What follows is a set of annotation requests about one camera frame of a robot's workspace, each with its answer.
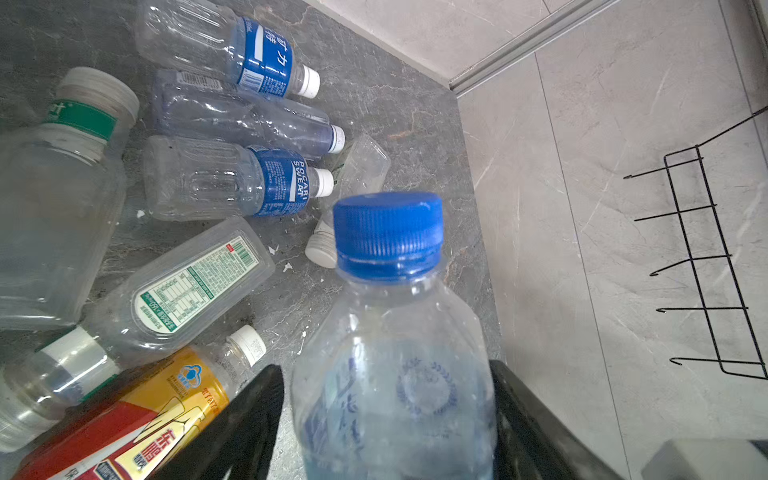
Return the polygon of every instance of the plastic bottle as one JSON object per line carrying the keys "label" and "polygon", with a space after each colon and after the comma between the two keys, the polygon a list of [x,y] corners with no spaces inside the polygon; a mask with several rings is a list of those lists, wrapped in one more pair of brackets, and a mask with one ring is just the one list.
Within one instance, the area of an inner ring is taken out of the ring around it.
{"label": "plastic bottle", "polygon": [[242,218],[204,231],[129,276],[70,332],[0,371],[0,452],[50,429],[119,372],[187,345],[275,270]]}
{"label": "plastic bottle", "polygon": [[30,453],[13,480],[146,478],[229,405],[265,352],[250,325],[224,343],[183,348],[120,400]]}
{"label": "plastic bottle", "polygon": [[37,127],[0,149],[0,328],[74,325],[125,199],[122,151],[139,100],[72,68]]}
{"label": "plastic bottle", "polygon": [[333,193],[318,201],[323,214],[304,253],[314,263],[336,268],[336,235],[333,233],[333,205],[339,198],[380,192],[389,171],[389,156],[367,134],[355,140],[346,156],[331,171]]}
{"label": "plastic bottle", "polygon": [[188,71],[157,72],[152,108],[168,136],[286,148],[307,160],[344,148],[344,130],[322,110]]}
{"label": "plastic bottle", "polygon": [[490,480],[493,383],[478,317],[439,269],[434,194],[334,207],[339,299],[293,367],[307,478]]}
{"label": "plastic bottle", "polygon": [[155,136],[144,146],[144,187],[159,220],[263,217],[295,214],[329,195],[333,175],[288,150]]}
{"label": "plastic bottle", "polygon": [[139,54],[166,68],[280,97],[315,98],[320,88],[285,37],[207,0],[142,0],[135,33]]}

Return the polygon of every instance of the bottle label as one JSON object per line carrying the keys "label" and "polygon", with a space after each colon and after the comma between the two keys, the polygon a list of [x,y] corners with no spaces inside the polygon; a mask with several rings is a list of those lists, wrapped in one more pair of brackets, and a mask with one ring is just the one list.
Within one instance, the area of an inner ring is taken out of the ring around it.
{"label": "bottle label", "polygon": [[148,328],[172,333],[259,264],[242,237],[173,272],[134,298],[134,311]]}
{"label": "bottle label", "polygon": [[105,144],[112,136],[117,118],[89,104],[75,100],[59,98],[48,107],[48,116],[44,124],[67,125],[96,137]]}
{"label": "bottle label", "polygon": [[18,480],[144,480],[216,418],[230,400],[189,347],[64,438],[28,457]]}
{"label": "bottle label", "polygon": [[293,50],[282,35],[243,17],[245,59],[238,85],[284,97],[293,64]]}
{"label": "bottle label", "polygon": [[176,73],[176,81],[182,85],[190,85],[191,87],[205,88],[207,90],[223,91],[224,87],[221,82],[215,78],[204,77],[190,73],[188,71],[180,71]]}
{"label": "bottle label", "polygon": [[66,392],[59,392],[74,401],[84,401],[120,373],[118,366],[101,345],[80,326],[41,351],[75,379],[66,385]]}
{"label": "bottle label", "polygon": [[310,179],[304,158],[279,148],[258,150],[248,147],[264,173],[264,204],[254,217],[291,215],[300,212],[310,199]]}

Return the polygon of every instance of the white bottle cap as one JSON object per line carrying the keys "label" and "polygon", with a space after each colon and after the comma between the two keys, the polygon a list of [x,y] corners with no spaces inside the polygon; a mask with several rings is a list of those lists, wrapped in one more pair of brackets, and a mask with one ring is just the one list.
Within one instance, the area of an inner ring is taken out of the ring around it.
{"label": "white bottle cap", "polygon": [[306,65],[302,66],[304,67],[304,82],[297,94],[306,98],[315,98],[320,89],[320,74]]}
{"label": "white bottle cap", "polygon": [[317,223],[315,233],[306,242],[304,254],[323,268],[336,268],[336,234],[322,220]]}
{"label": "white bottle cap", "polygon": [[338,154],[344,148],[346,135],[344,134],[344,129],[339,125],[331,125],[331,128],[333,129],[333,142],[331,142],[331,148],[328,150],[328,153]]}
{"label": "white bottle cap", "polygon": [[134,118],[134,121],[138,119],[138,97],[126,84],[112,75],[95,68],[75,67],[71,68],[64,78],[58,82],[58,88],[70,85],[99,91],[125,107]]}
{"label": "white bottle cap", "polygon": [[316,168],[315,172],[317,172],[318,179],[317,195],[315,197],[328,197],[333,193],[333,174],[331,173],[331,170]]}
{"label": "white bottle cap", "polygon": [[266,353],[266,345],[264,345],[261,335],[250,325],[240,327],[239,330],[227,338],[243,350],[250,366],[256,365],[256,362]]}

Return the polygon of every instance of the gray tile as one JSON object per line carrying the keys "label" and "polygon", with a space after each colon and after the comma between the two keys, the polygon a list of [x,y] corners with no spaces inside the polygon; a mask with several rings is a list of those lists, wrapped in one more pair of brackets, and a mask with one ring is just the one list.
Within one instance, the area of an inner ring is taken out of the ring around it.
{"label": "gray tile", "polygon": [[443,84],[548,15],[543,0],[307,0]]}
{"label": "gray tile", "polygon": [[565,6],[570,1],[571,0],[545,0],[545,3],[547,4],[547,9],[550,12],[554,12],[555,10],[558,10],[560,7]]}
{"label": "gray tile", "polygon": [[[749,114],[717,0],[624,0],[538,60],[631,474],[640,478],[670,438],[764,435],[764,381],[669,362],[713,357],[710,333],[701,312],[655,312],[698,304],[689,265],[648,276],[687,255],[676,217],[633,221],[674,209],[666,175],[622,180]],[[702,154],[756,333],[768,345],[768,218],[760,214],[768,172],[754,126]],[[689,166],[673,170],[680,208],[707,200]],[[684,214],[694,256],[718,248],[708,213]],[[737,301],[723,260],[697,265],[710,305]],[[713,313],[712,323],[726,358],[756,358],[742,316]]]}
{"label": "gray tile", "polygon": [[535,58],[463,96],[459,108],[508,364],[626,476]]}
{"label": "gray tile", "polygon": [[[759,40],[750,7],[744,0],[720,0],[733,53],[739,64],[747,100],[752,111],[768,105],[768,61],[766,48]],[[768,151],[768,114],[755,120],[763,152]]]}

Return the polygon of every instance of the blue label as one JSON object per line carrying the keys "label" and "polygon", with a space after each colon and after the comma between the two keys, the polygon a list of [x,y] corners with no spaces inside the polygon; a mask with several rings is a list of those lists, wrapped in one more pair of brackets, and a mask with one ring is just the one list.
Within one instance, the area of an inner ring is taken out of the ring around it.
{"label": "blue label", "polygon": [[293,63],[293,50],[282,35],[250,18],[245,22],[245,59],[238,85],[284,97]]}
{"label": "blue label", "polygon": [[290,150],[249,150],[256,155],[264,173],[264,204],[254,217],[292,215],[310,199],[306,161]]}

